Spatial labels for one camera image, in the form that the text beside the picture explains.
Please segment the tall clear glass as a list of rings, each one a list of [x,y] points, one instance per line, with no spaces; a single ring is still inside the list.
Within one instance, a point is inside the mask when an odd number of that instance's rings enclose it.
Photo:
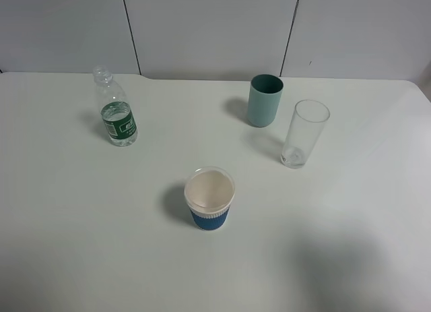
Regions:
[[[330,115],[319,101],[306,99],[296,103],[281,152],[281,162],[286,167],[296,169],[306,164]]]

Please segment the teal plastic cup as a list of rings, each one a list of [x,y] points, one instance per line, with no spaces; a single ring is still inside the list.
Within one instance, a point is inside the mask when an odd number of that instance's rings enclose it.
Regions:
[[[253,126],[266,127],[274,121],[283,88],[274,75],[260,74],[251,80],[247,119]]]

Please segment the clear green-label water bottle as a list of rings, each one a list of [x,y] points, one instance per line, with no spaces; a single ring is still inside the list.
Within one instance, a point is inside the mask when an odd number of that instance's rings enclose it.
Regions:
[[[98,110],[112,144],[130,146],[137,140],[138,132],[125,91],[106,66],[96,66],[93,78]]]

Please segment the white cup blue sleeve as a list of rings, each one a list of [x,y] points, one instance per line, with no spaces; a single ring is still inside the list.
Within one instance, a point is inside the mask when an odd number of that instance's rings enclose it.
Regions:
[[[225,223],[235,193],[232,177],[214,166],[198,168],[184,188],[193,221],[202,230],[216,230]]]

